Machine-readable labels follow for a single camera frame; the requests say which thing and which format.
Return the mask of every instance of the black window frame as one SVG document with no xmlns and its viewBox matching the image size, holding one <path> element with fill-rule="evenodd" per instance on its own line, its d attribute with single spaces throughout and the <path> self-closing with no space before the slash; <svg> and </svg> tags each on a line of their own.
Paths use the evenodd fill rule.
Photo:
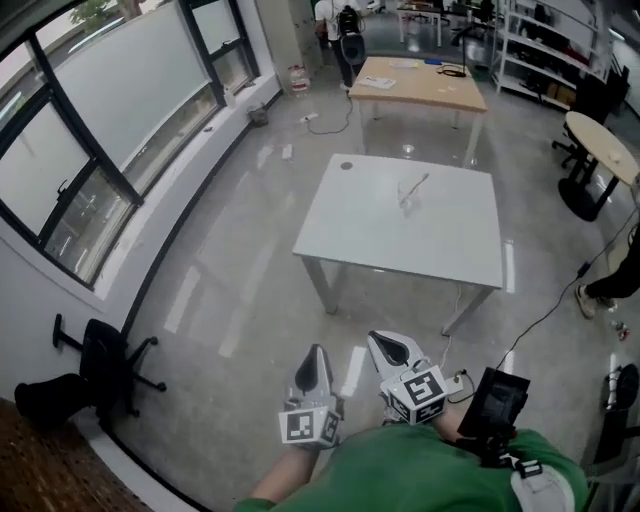
<svg viewBox="0 0 640 512">
<path fill-rule="evenodd" d="M 19 137 L 26 126 L 33 120 L 33 118 L 47 105 L 51 105 L 55 112 L 58 114 L 62 122 L 70 131 L 74 139 L 80 144 L 82 149 L 87 154 L 87 163 L 78 172 L 75 178 L 69 183 L 68 187 L 59 192 L 58 202 L 54 206 L 53 210 L 49 214 L 49 217 L 45 221 L 44 226 L 39 233 L 34 233 L 29 227 L 27 227 L 20 218 L 11 211 L 11 209 L 0 199 L 0 218 L 2 218 L 14 231 L 16 231 L 31 247 L 33 247 L 40 255 L 42 255 L 47 261 L 51 262 L 56 268 L 61 270 L 64 274 L 71 277 L 74 281 L 80 283 L 83 287 L 93 291 L 95 283 L 100 275 L 100 271 L 104 266 L 107 258 L 111 254 L 113 248 L 117 245 L 118 240 L 122 234 L 122 231 L 126 227 L 128 221 L 133 216 L 135 211 L 144 204 L 144 196 L 146 196 L 153 186 L 157 183 L 160 177 L 164 174 L 164 170 L 169 167 L 170 162 L 165 162 L 163 169 L 158 172 L 154 177 L 152 183 L 143 194 L 136 191 L 133 184 L 126 178 L 126 176 L 120 172 L 113 160 L 108 156 L 104 148 L 100 145 L 98 140 L 93 136 L 88 126 L 83 121 L 82 117 L 71 103 L 69 97 L 64 91 L 64 88 L 58 81 L 51 62 L 47 57 L 44 49 L 40 45 L 37 38 L 37 32 L 48 25 L 51 21 L 59 17 L 60 15 L 68 12 L 70 9 L 77 7 L 84 3 L 86 0 L 72 0 L 65 3 L 63 6 L 52 12 L 44 19 L 30 26 L 23 34 L 17 38 L 12 44 L 8 45 L 0 52 L 0 62 L 9 56 L 20 45 L 26 44 L 30 49 L 33 64 L 36 69 L 39 69 L 44 76 L 44 83 L 41 87 L 35 90 L 33 94 L 26 100 L 26 102 L 12 115 L 7 121 L 7 124 L 0 129 L 0 159 L 5 155 L 13 142 Z M 213 96 L 216 100 L 217 106 L 212 110 L 211 116 L 208 116 L 207 121 L 218 113 L 222 108 L 226 107 L 226 101 L 224 99 L 224 88 L 215 71 L 213 62 L 234 50 L 241 47 L 250 71 L 251 80 L 260 76 L 260 70 L 249 42 L 244 21 L 240 14 L 240 9 L 237 4 L 237 0 L 227 0 L 231 9 L 234 21 L 238 28 L 240 38 L 231 42 L 228 45 L 224 45 L 223 48 L 216 51 L 214 54 L 209 54 L 196 23 L 195 17 L 189 5 L 189 0 L 174 0 L 178 4 L 179 11 L 182 13 L 185 21 L 186 29 L 194 42 L 194 46 L 198 53 L 198 56 L 203 64 L 209 81 L 208 85 L 213 92 Z M 204 3 L 212 3 L 220 0 L 205 0 Z M 113 233 L 109 242 L 108 249 L 102 256 L 95 271 L 91 277 L 87 280 L 82 279 L 76 275 L 73 271 L 65 267 L 62 263 L 56 260 L 46 250 L 46 244 L 50 240 L 55 228 L 59 225 L 62 217 L 67 212 L 69 205 L 71 204 L 78 191 L 87 182 L 90 176 L 94 172 L 101 172 L 104 178 L 119 194 L 122 194 L 130 202 L 130 206 L 124 216 L 123 222 L 119 229 Z"/>
</svg>

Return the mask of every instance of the person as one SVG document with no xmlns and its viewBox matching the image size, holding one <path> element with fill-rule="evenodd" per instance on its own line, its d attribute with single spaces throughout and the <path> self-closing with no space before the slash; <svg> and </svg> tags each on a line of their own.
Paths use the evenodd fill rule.
<svg viewBox="0 0 640 512">
<path fill-rule="evenodd" d="M 634 236 L 629 254 L 618 270 L 609 277 L 588 285 L 578 285 L 575 289 L 576 300 L 585 318 L 596 316 L 598 306 L 613 308 L 615 299 L 631 297 L 640 288 L 640 237 Z"/>
<path fill-rule="evenodd" d="M 429 425 L 401 423 L 360 432 L 334 449 L 312 481 L 319 452 L 289 448 L 234 512 L 520 511 L 512 469 L 481 467 L 478 456 L 454 446 L 461 420 L 446 408 Z M 540 434 L 517 434 L 509 453 L 553 468 L 581 511 L 587 500 L 582 470 Z"/>
<path fill-rule="evenodd" d="M 329 44 L 333 49 L 333 54 L 338 61 L 338 67 L 340 68 L 340 74 L 342 75 L 342 83 L 340 88 L 348 91 L 353 86 L 353 74 L 358 76 L 362 69 L 362 64 L 353 66 L 347 62 L 342 53 L 342 44 L 340 43 L 340 34 L 338 31 L 338 14 L 342 10 L 349 6 L 353 8 L 360 16 L 368 16 L 371 11 L 365 9 L 362 10 L 358 5 L 357 0 L 320 0 L 315 7 L 316 15 L 316 34 L 321 36 L 324 32 L 327 32 Z"/>
</svg>

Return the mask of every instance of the black pants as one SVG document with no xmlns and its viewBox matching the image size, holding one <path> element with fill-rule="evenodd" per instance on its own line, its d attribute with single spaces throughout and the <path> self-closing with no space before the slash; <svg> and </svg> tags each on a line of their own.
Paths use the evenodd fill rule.
<svg viewBox="0 0 640 512">
<path fill-rule="evenodd" d="M 342 81 L 344 85 L 347 87 L 351 87 L 353 85 L 353 74 L 351 73 L 351 64 L 347 62 L 347 59 L 344 58 L 344 54 L 342 53 L 342 44 L 340 40 L 331 41 L 331 47 L 333 48 L 333 54 L 336 56 L 336 60 L 338 61 L 338 67 L 340 68 L 340 74 L 342 75 Z M 358 64 L 353 66 L 353 73 L 358 76 L 360 70 L 362 69 L 362 64 Z"/>
<path fill-rule="evenodd" d="M 620 268 L 609 277 L 600 279 L 586 288 L 592 298 L 624 299 L 631 297 L 640 288 L 640 233 L 633 238 L 629 254 Z"/>
</svg>

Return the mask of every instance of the white cube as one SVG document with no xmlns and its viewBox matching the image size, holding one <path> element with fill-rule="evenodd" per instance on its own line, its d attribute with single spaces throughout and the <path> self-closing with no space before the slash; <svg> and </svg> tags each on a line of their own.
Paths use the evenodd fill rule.
<svg viewBox="0 0 640 512">
<path fill-rule="evenodd" d="M 440 368 L 406 371 L 382 383 L 389 405 L 409 424 L 424 423 L 444 411 L 447 385 Z"/>
<path fill-rule="evenodd" d="M 280 436 L 284 444 L 322 447 L 335 444 L 340 416 L 329 407 L 281 412 L 279 419 Z"/>
</svg>

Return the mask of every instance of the white cable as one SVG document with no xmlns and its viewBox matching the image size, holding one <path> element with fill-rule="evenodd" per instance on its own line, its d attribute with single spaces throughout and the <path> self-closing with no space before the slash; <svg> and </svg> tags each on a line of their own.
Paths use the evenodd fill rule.
<svg viewBox="0 0 640 512">
<path fill-rule="evenodd" d="M 458 283 L 458 297 L 456 297 L 456 303 L 453 306 L 453 314 L 455 315 L 458 312 L 458 304 L 460 302 L 460 297 L 462 297 L 462 285 Z M 447 360 L 447 352 L 449 352 L 449 348 L 451 347 L 451 342 L 453 341 L 453 336 L 448 336 L 449 343 L 447 343 L 447 348 L 444 349 L 442 353 L 442 359 L 440 360 L 440 371 L 444 368 L 444 363 Z"/>
</svg>

